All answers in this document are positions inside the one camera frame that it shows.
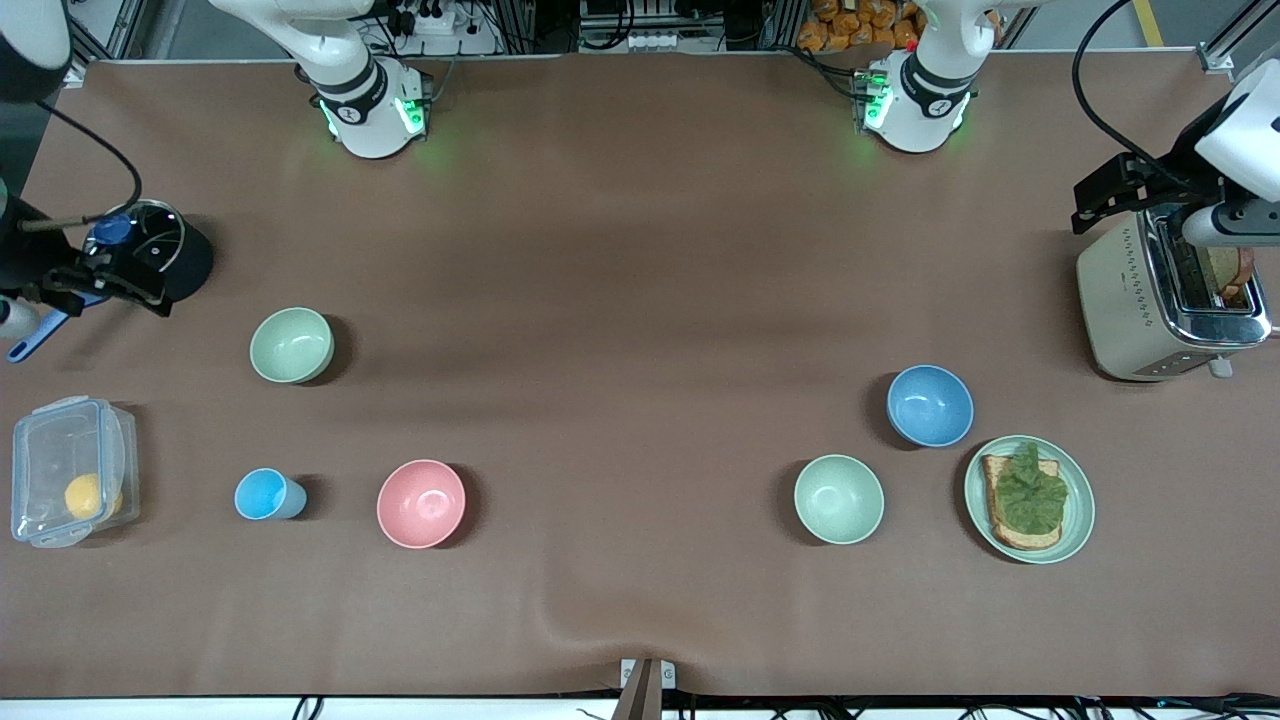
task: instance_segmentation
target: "green plate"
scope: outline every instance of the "green plate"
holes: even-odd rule
[[[1057,460],[1059,477],[1066,482],[1066,507],[1062,509],[1062,539],[1044,550],[1018,550],[996,539],[991,527],[991,512],[987,510],[987,479],[982,474],[983,455],[1014,455],[1025,442],[1034,442],[1044,460]],[[1093,489],[1084,477],[1084,470],[1061,447],[1030,436],[1006,436],[982,446],[973,456],[964,475],[964,502],[969,516],[982,537],[992,547],[1023,562],[1048,565],[1061,562],[1079,552],[1093,533]]]

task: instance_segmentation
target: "blue cap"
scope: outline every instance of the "blue cap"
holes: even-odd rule
[[[133,220],[128,215],[111,215],[102,218],[93,225],[93,242],[99,245],[120,245],[129,240],[133,232]]]

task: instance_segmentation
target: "pink bowl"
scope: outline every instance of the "pink bowl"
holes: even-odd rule
[[[435,460],[413,460],[383,483],[378,524],[393,543],[421,550],[453,534],[466,505],[462,480],[453,468]]]

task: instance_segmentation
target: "white cylinder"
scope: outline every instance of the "white cylinder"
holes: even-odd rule
[[[0,297],[0,337],[19,340],[36,332],[40,327],[40,313],[22,300]]]

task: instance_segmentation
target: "bread slice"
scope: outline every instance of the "bread slice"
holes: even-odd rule
[[[982,456],[982,474],[987,478],[987,511],[991,514],[991,524],[993,527],[996,539],[1009,547],[1016,547],[1018,550],[1044,550],[1053,547],[1057,544],[1057,541],[1062,539],[1061,523],[1059,523],[1059,525],[1047,534],[1028,536],[1027,533],[1019,533],[1006,525],[1005,519],[1000,514],[1000,507],[996,505],[996,483],[1000,480],[1001,473],[1005,471],[1005,468],[1007,468],[1011,461],[1011,457],[1001,455]],[[1039,468],[1046,475],[1057,477],[1057,460],[1044,460],[1042,457]]]

